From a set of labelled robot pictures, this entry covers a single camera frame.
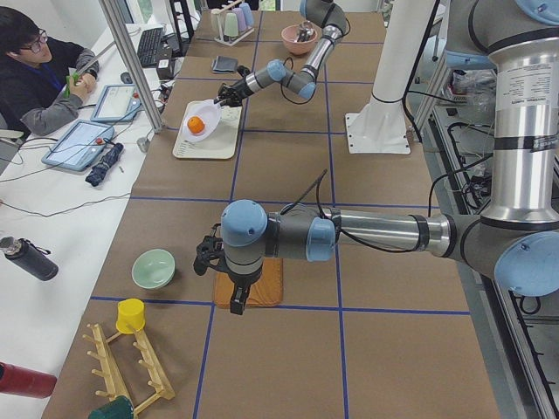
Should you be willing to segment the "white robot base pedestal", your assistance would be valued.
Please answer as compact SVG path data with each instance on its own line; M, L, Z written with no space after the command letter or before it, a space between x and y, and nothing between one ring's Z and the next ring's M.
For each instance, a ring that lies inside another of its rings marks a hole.
M351 154L407 155L405 92L424 36L438 9L435 0L393 3L369 103L345 115Z

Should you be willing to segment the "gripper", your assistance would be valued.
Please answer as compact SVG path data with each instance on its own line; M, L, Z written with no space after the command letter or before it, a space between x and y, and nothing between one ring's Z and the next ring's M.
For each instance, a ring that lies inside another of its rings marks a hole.
M243 100L247 95L243 87L228 86L222 84L217 92L217 97L213 100L216 106L239 107L243 105Z
M250 295L250 287L260 279L263 263L260 262L256 268L250 268L247 273L233 270L226 262L224 240L216 236L219 227L219 224L214 224L210 233L196 247L193 269L199 276L203 276L209 268L226 273L233 283L230 313L243 315Z

